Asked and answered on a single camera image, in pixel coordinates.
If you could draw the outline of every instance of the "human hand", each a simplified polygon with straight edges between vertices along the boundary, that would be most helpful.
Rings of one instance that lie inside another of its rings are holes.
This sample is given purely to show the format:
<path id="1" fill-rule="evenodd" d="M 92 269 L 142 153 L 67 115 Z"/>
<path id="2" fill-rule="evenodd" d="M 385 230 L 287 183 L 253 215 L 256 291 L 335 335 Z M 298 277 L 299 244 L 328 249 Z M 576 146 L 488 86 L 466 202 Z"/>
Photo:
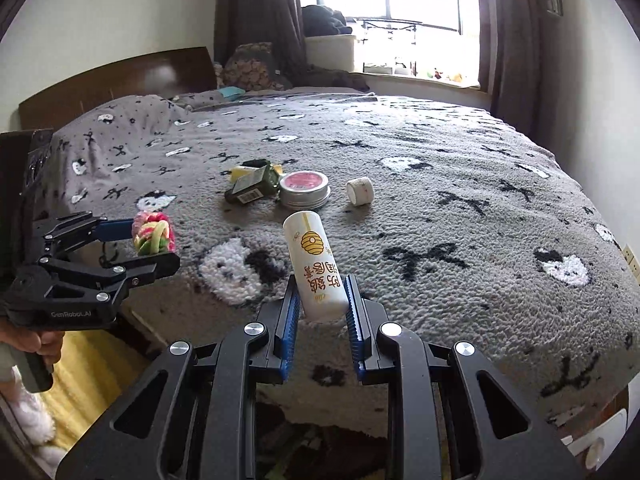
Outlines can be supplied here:
<path id="1" fill-rule="evenodd" d="M 0 319 L 0 342 L 23 352 L 36 352 L 44 357 L 47 365 L 60 361 L 64 332 L 33 332 L 14 326 L 7 319 Z"/>

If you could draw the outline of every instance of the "beehive graphic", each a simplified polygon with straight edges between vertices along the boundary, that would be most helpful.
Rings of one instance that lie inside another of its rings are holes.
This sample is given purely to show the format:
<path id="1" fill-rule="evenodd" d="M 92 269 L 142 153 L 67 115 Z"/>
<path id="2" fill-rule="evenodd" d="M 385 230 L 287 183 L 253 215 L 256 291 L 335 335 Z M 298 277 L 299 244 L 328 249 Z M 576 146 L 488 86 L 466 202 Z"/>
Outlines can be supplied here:
<path id="1" fill-rule="evenodd" d="M 322 238 L 315 231 L 307 231 L 302 235 L 302 240 L 300 240 L 300 245 L 302 248 L 309 254 L 313 256 L 318 256 L 318 254 L 322 254 L 324 251 L 324 243 L 322 242 Z"/>

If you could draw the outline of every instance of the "lip balm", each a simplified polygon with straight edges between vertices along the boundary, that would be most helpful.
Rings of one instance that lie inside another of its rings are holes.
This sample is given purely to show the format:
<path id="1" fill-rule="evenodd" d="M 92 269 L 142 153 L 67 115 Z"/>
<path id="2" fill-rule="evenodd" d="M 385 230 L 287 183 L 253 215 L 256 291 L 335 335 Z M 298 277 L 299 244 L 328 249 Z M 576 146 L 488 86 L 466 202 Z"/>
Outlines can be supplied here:
<path id="1" fill-rule="evenodd" d="M 299 211 L 287 218 L 282 227 L 306 318 L 340 319 L 349 308 L 349 300 L 320 216 Z"/>

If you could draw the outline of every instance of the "pillow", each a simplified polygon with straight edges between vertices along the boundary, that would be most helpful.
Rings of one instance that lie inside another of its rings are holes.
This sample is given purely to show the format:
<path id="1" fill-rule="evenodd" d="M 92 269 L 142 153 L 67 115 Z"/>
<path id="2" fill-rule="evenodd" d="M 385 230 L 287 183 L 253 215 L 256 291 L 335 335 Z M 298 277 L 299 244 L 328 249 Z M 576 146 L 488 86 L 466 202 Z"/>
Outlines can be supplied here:
<path id="1" fill-rule="evenodd" d="M 226 86 L 251 90 L 289 90 L 293 85 L 280 75 L 271 43 L 248 43 L 236 48 L 223 72 Z"/>

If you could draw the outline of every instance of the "barcode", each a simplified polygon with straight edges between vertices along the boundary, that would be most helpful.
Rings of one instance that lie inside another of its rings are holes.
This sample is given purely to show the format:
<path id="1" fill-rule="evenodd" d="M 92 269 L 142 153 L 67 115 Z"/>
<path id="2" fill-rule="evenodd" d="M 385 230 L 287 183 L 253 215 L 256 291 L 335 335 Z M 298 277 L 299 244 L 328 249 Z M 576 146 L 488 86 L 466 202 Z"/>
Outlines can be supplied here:
<path id="1" fill-rule="evenodd" d="M 246 193 L 242 193 L 242 195 L 238 195 L 238 200 L 243 204 L 247 202 L 251 202 L 251 200 L 258 200 L 262 198 L 264 195 L 260 192 L 259 189 L 252 189 L 251 191 L 247 191 Z"/>

